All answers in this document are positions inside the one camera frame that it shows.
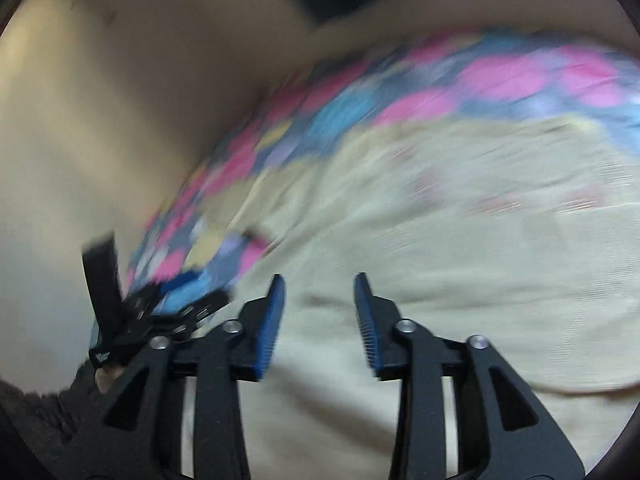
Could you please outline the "operator left hand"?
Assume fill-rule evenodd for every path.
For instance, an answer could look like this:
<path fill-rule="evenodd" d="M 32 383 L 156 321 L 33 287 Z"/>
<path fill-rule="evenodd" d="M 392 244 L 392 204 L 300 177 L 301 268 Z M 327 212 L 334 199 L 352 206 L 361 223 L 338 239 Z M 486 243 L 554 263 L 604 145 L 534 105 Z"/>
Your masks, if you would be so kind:
<path fill-rule="evenodd" d="M 98 368 L 94 373 L 96 388 L 101 394 L 107 393 L 114 386 L 114 383 L 118 381 L 118 378 L 124 374 L 125 370 L 125 367 L 117 364 L 105 364 Z"/>

